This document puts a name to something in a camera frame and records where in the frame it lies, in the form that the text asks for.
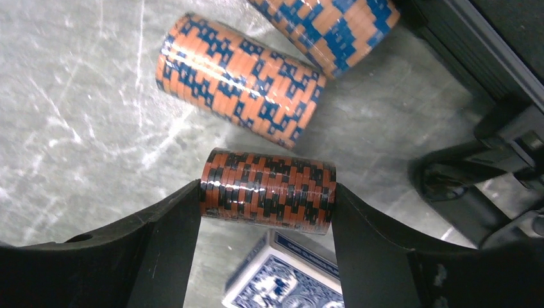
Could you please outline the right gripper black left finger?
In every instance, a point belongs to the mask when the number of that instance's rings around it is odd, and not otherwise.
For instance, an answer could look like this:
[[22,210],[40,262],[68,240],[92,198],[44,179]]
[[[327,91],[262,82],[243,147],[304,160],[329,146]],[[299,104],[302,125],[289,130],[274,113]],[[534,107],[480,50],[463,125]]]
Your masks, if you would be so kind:
[[63,243],[1,247],[2,307],[182,307],[200,181]]

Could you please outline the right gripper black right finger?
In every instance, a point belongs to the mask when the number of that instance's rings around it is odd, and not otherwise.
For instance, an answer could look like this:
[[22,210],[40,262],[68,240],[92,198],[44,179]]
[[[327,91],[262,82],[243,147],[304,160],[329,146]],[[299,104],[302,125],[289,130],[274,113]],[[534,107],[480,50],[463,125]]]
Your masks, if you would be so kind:
[[543,240],[471,249],[419,232],[338,184],[332,230],[347,307],[542,307]]

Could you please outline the blue patterned card deck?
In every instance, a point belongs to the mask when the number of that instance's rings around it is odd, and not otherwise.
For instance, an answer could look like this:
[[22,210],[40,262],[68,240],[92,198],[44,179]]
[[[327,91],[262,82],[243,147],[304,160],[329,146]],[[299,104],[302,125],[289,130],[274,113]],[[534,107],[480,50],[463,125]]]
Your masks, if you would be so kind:
[[344,307],[334,248],[268,230],[226,281],[224,307]]

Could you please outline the orange black chip stack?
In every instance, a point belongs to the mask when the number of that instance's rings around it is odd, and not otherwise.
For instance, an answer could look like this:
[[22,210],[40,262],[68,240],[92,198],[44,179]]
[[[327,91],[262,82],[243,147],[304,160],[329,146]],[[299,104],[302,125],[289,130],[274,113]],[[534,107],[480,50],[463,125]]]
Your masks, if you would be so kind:
[[335,209],[336,165],[214,148],[200,179],[208,218],[325,235]]

